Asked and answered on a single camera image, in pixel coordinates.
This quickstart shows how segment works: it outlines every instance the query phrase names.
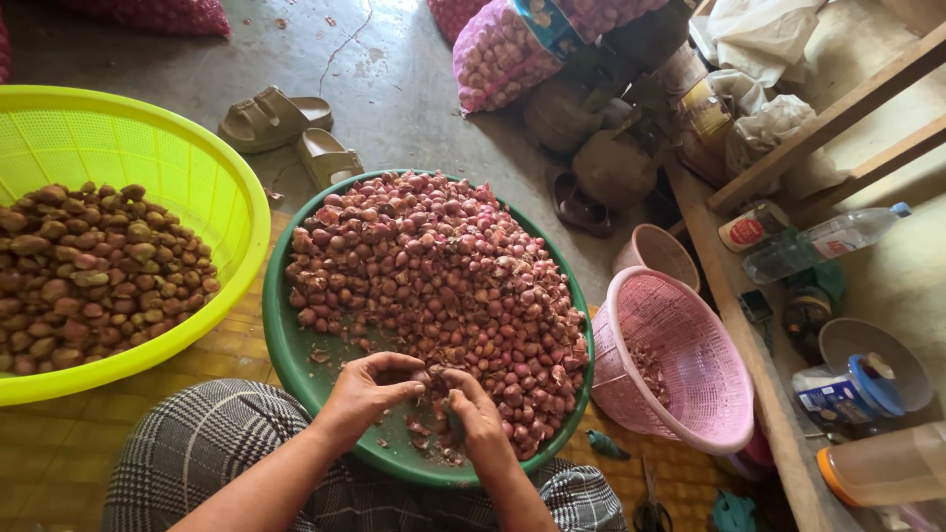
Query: sandal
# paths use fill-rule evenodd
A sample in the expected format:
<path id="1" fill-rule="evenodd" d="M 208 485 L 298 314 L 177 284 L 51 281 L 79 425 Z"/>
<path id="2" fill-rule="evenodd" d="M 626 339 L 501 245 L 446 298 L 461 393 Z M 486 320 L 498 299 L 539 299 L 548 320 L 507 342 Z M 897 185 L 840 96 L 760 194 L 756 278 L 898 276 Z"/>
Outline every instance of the sandal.
<path id="1" fill-rule="evenodd" d="M 614 234 L 610 213 L 578 188 L 578 180 L 567 168 L 549 166 L 545 182 L 552 196 L 552 210 L 563 223 L 585 230 L 592 237 L 607 239 Z"/>
<path id="2" fill-rule="evenodd" d="M 326 130 L 305 130 L 296 143 L 296 151 L 320 191 L 364 173 L 358 153 L 346 150 Z"/>
<path id="3" fill-rule="evenodd" d="M 230 106 L 217 135 L 241 153 L 273 150 L 309 128 L 331 129 L 328 102 L 316 97 L 287 98 L 275 85 Z"/>

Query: white bottle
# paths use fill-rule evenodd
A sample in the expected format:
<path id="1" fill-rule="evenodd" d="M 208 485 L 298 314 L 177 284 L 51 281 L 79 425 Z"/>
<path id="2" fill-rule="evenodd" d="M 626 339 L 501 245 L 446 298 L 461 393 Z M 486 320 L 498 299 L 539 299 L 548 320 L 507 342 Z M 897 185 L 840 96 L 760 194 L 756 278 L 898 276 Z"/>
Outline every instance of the white bottle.
<path id="1" fill-rule="evenodd" d="M 911 214 L 910 206 L 904 203 L 851 211 L 798 233 L 794 241 L 774 243 L 757 251 L 745 259 L 743 268 L 757 284 L 771 283 L 867 247 L 879 240 L 894 222 Z"/>

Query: wall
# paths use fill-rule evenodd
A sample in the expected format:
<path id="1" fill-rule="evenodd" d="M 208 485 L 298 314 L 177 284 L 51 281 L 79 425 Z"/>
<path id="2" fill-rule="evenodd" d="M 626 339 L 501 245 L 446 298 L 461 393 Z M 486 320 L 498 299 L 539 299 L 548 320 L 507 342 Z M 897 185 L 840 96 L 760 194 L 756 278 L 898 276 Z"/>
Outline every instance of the wall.
<path id="1" fill-rule="evenodd" d="M 805 48 L 806 80 L 787 87 L 819 112 L 867 79 L 918 37 L 880 0 L 836 0 L 819 12 Z M 946 66 L 888 101 L 827 147 L 852 168 L 946 113 Z M 920 418 L 942 419 L 946 404 L 946 145 L 851 196 L 837 208 L 907 202 L 913 216 L 872 248 L 843 257 L 843 315 L 886 329 L 925 362 L 938 391 Z"/>

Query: yellow colander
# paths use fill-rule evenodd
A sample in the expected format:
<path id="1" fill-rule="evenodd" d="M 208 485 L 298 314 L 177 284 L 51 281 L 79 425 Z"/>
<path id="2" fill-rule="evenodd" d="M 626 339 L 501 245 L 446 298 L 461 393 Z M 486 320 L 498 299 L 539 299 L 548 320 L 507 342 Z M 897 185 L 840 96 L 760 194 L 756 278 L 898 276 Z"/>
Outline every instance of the yellow colander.
<path id="1" fill-rule="evenodd" d="M 52 183 L 137 183 L 213 248 L 223 285 L 206 307 L 105 360 L 29 377 L 0 373 L 0 405 L 50 399 L 144 371 L 200 338 L 250 288 L 270 237 L 266 195 L 249 166 L 194 122 L 141 101 L 32 85 L 0 86 L 0 204 Z"/>

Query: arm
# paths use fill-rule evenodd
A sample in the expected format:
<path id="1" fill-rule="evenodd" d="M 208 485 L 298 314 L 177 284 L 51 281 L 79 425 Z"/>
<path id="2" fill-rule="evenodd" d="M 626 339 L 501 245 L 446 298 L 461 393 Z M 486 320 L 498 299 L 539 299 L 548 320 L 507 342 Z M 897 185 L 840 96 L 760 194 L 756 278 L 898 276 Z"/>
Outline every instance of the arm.
<path id="1" fill-rule="evenodd" d="M 171 530 L 283 532 L 332 462 L 349 451 L 381 413 L 424 392 L 418 381 L 378 386 L 379 371 L 423 369 L 424 363 L 382 352 L 345 366 L 312 424 L 243 472 Z"/>
<path id="2" fill-rule="evenodd" d="M 450 408 L 464 423 L 466 455 L 493 502 L 499 529 L 558 532 L 552 514 L 513 453 L 493 400 L 468 373 L 449 369 L 443 375 L 459 388 L 450 394 Z"/>

